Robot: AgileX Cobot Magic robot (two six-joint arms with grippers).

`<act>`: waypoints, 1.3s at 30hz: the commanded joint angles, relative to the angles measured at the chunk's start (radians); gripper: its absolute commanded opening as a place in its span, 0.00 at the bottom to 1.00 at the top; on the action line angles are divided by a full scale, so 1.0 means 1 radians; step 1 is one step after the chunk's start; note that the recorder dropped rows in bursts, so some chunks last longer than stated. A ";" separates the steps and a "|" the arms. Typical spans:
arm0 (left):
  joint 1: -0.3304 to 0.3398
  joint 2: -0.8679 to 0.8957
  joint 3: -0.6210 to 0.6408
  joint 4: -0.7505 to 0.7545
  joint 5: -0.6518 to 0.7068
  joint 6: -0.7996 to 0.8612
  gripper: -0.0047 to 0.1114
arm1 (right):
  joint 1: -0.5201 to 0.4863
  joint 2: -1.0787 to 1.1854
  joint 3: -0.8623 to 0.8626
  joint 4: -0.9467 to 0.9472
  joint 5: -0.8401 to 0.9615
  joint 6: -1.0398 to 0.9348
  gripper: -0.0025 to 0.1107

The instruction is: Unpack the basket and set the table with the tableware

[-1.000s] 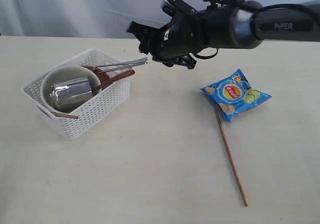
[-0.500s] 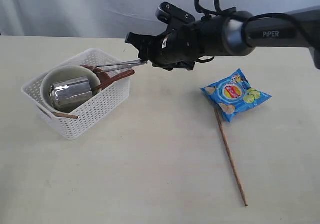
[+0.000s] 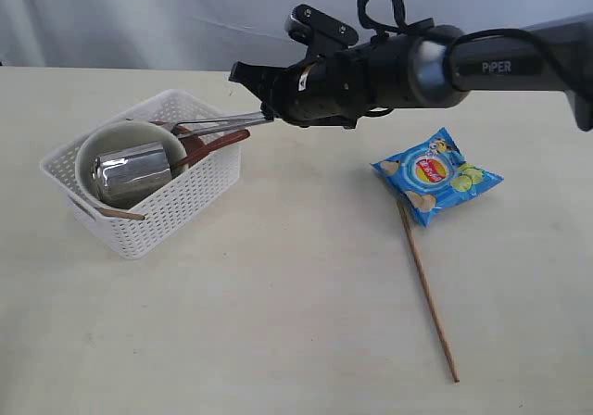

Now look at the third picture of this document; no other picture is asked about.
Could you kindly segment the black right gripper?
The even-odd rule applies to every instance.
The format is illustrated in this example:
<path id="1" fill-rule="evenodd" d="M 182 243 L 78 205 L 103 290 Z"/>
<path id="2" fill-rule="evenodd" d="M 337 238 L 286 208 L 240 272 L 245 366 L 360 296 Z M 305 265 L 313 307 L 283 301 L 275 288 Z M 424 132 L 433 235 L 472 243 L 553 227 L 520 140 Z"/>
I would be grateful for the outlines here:
<path id="1" fill-rule="evenodd" d="M 237 61 L 228 81 L 247 88 L 291 125 L 354 128 L 362 117 L 417 104 L 410 88 L 416 44 L 398 35 L 286 68 Z"/>

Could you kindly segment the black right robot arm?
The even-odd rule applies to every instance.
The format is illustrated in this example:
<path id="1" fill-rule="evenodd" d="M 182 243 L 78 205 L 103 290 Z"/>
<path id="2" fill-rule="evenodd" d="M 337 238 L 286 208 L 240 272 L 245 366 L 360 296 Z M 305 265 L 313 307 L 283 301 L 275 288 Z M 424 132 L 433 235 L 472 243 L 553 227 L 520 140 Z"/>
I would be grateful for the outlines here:
<path id="1" fill-rule="evenodd" d="M 592 129 L 592 18 L 465 34 L 432 19 L 381 26 L 366 44 L 306 57 L 286 68 L 237 62 L 268 118 L 298 127 L 355 128 L 395 109 L 458 105 L 472 91 L 566 95 L 577 127 Z"/>

